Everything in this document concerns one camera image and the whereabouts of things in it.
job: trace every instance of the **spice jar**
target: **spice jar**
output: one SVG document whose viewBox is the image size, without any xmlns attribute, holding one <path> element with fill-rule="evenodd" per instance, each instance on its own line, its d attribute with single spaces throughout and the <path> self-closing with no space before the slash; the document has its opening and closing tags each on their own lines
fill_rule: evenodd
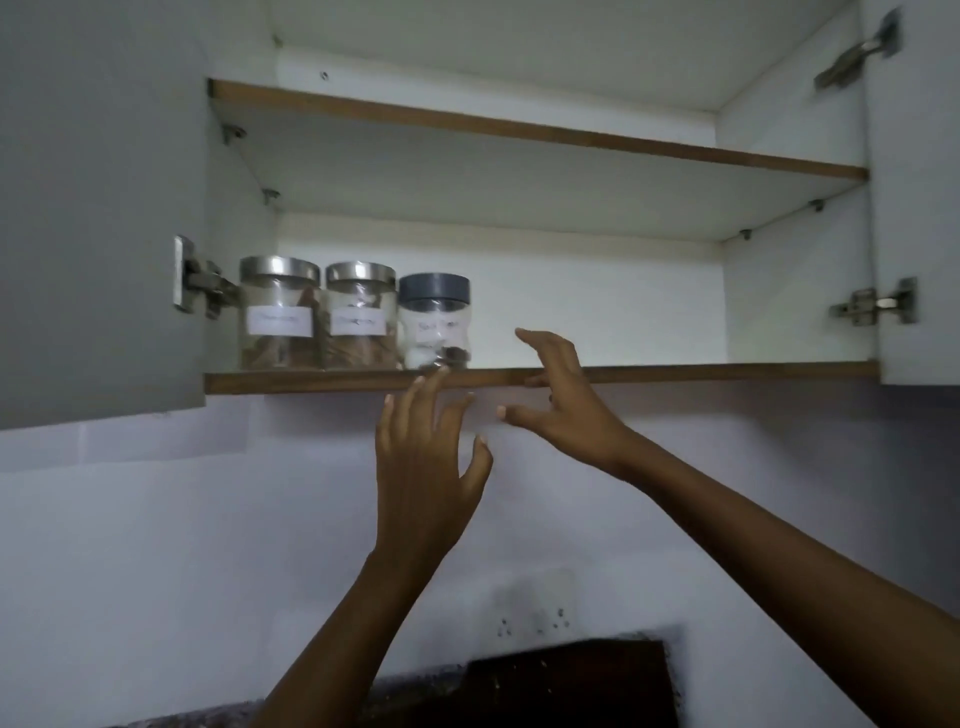
<svg viewBox="0 0 960 728">
<path fill-rule="evenodd" d="M 416 273 L 400 279 L 400 352 L 404 369 L 470 361 L 470 281 L 452 273 Z"/>
<path fill-rule="evenodd" d="M 240 261 L 240 368 L 320 366 L 320 268 L 281 255 Z"/>
<path fill-rule="evenodd" d="M 393 268 L 359 261 L 328 266 L 325 298 L 325 369 L 397 369 Z"/>
</svg>

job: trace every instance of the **electrical outlet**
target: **electrical outlet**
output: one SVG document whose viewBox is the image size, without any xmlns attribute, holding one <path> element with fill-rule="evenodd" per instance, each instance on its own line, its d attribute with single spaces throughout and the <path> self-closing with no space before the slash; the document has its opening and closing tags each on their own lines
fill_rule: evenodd
<svg viewBox="0 0 960 728">
<path fill-rule="evenodd" d="M 481 613 L 479 652 L 522 652 L 584 638 L 577 620 L 576 579 L 570 569 L 525 576 L 493 590 Z"/>
</svg>

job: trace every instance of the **white label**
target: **white label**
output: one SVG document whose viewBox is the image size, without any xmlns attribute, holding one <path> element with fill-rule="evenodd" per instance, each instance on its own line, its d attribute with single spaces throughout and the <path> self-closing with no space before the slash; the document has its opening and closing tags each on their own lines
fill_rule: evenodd
<svg viewBox="0 0 960 728">
<path fill-rule="evenodd" d="M 312 339 L 313 309 L 300 305 L 247 306 L 247 333 Z"/>
<path fill-rule="evenodd" d="M 457 314 L 431 314 L 415 322 L 414 341 L 418 344 L 442 343 L 465 349 L 463 318 Z"/>
<path fill-rule="evenodd" d="M 330 335 L 386 336 L 387 317 L 382 308 L 334 308 L 330 311 Z"/>
</svg>

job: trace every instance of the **gray cabinet door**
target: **gray cabinet door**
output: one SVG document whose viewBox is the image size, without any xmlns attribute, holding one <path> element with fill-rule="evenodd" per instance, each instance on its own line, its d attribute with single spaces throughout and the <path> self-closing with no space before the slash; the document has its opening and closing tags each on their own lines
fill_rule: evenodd
<svg viewBox="0 0 960 728">
<path fill-rule="evenodd" d="M 0 428 L 203 404 L 205 3 L 29 0 L 0 23 Z"/>
<path fill-rule="evenodd" d="M 867 61 L 876 287 L 916 276 L 919 321 L 880 317 L 888 384 L 960 384 L 957 0 L 862 0 L 864 29 L 902 8 L 903 47 Z"/>
</svg>

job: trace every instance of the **forearm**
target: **forearm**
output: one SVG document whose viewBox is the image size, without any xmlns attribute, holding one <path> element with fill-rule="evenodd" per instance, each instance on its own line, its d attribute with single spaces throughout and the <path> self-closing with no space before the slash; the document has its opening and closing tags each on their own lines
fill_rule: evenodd
<svg viewBox="0 0 960 728">
<path fill-rule="evenodd" d="M 956 619 L 639 436 L 618 469 L 879 725 L 960 725 Z"/>
<path fill-rule="evenodd" d="M 353 725 L 390 642 L 429 580 L 394 566 L 375 554 L 367 559 L 251 728 Z"/>
</svg>

